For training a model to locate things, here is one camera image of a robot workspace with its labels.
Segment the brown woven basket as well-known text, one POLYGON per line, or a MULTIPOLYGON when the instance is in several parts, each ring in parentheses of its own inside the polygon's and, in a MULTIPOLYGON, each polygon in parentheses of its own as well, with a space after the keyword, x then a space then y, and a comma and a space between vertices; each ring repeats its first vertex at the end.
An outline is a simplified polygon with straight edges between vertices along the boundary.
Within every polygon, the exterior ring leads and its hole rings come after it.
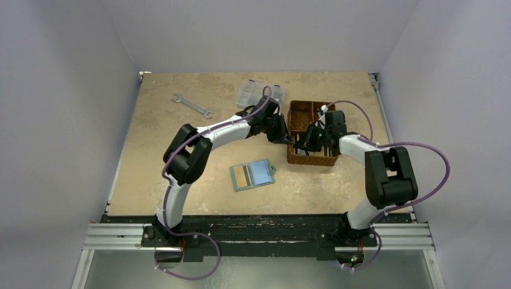
MULTIPOLYGON (((291 137, 295 141, 298 135, 302 135, 307 131, 310 123, 319 119, 318 109, 322 105, 327 105, 324 101, 291 101, 289 111, 287 112, 287 126, 291 137)), ((327 166, 333 167, 338 159, 327 157, 305 157, 292 155, 289 152, 291 144, 287 145, 287 162, 289 164, 300 164, 310 166, 327 166)))

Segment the gold credit card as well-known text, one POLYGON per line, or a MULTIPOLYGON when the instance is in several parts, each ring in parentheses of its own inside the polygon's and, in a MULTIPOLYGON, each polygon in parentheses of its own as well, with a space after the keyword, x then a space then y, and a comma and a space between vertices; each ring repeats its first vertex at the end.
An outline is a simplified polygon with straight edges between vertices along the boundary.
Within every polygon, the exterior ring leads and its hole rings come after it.
POLYGON ((249 165, 239 165, 233 167, 234 181, 236 187, 241 190, 252 185, 252 176, 249 165))

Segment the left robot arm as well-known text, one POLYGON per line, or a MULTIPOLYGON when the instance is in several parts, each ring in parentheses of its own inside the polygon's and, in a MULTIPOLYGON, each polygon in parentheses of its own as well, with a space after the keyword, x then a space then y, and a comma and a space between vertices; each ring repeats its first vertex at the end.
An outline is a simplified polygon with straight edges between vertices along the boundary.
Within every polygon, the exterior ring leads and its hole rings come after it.
POLYGON ((237 112, 229 119, 211 126, 196 128, 183 125, 163 156, 161 175, 168 182, 163 205, 157 213, 161 226, 156 238, 164 246, 173 246, 182 235, 178 229, 191 185, 205 171, 209 156, 215 149, 233 141, 265 134, 268 142, 293 144, 284 116, 278 113, 279 103, 262 96, 256 105, 237 112))

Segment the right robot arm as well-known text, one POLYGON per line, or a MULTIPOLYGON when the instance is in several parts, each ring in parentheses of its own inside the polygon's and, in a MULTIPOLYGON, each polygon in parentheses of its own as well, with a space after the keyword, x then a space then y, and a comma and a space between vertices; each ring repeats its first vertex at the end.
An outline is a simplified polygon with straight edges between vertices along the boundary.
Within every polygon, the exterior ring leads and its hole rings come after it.
POLYGON ((355 132, 349 132, 342 111, 326 111, 311 123, 294 144, 304 152, 328 148, 348 156, 365 168, 366 196, 343 214, 331 239, 352 245, 368 235, 370 226, 392 206, 404 205, 418 196, 418 185, 408 150, 402 146, 378 148, 355 132))

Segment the clear plastic organizer box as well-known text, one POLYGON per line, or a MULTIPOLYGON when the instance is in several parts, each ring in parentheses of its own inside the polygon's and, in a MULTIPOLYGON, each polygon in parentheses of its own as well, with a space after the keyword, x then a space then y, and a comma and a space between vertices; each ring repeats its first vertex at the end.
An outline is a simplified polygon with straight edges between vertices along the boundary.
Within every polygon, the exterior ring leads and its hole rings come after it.
POLYGON ((235 104, 239 108, 246 108, 250 105, 256 105, 263 94, 265 86, 271 87, 272 99, 275 99, 279 105, 283 105, 286 89, 278 84, 267 84, 257 82, 253 79, 244 80, 238 90, 235 104))

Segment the silver open-end wrench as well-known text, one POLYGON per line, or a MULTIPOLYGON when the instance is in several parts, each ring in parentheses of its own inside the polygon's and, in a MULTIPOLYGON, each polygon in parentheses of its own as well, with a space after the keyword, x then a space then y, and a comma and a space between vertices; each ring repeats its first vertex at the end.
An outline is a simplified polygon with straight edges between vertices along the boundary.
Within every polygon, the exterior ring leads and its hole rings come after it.
POLYGON ((215 113, 214 111, 212 110, 206 110, 206 109, 203 109, 201 108, 200 106, 188 101, 187 99, 185 99, 183 97, 183 95, 179 94, 179 93, 174 93, 173 96, 175 97, 172 102, 174 103, 180 103, 180 104, 183 104, 197 112, 199 112, 200 114, 202 114, 202 116, 206 119, 211 119, 212 118, 212 115, 215 113))

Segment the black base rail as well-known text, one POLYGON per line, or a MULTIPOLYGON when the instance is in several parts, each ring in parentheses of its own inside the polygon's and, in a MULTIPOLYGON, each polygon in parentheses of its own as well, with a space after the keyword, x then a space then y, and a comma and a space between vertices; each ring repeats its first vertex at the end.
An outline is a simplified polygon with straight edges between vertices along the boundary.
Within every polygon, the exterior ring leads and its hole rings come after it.
POLYGON ((345 258, 349 253, 377 248, 373 232, 348 239, 331 239, 343 214, 184 216, 178 231, 169 234, 154 219, 143 226, 141 245, 160 250, 182 249, 186 262, 205 256, 309 257, 319 261, 345 258))

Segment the aluminium frame rail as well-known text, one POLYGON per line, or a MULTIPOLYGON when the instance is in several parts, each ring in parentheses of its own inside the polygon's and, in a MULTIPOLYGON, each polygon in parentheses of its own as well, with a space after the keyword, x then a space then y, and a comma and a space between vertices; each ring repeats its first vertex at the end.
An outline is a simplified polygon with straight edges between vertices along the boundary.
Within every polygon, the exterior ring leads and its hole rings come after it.
MULTIPOLYGON (((369 80, 375 97, 380 109, 381 118, 384 123, 387 138, 389 141, 393 141, 393 136, 390 131, 390 126, 387 120, 387 115, 384 110, 383 101, 380 95, 380 86, 378 81, 378 73, 368 73, 369 80)), ((401 228, 399 233, 383 233, 383 247, 389 247, 389 250, 434 250, 434 243, 430 235, 426 233, 416 234, 415 231, 418 228, 401 228)), ((425 228, 419 228, 420 231, 425 231, 425 228)))

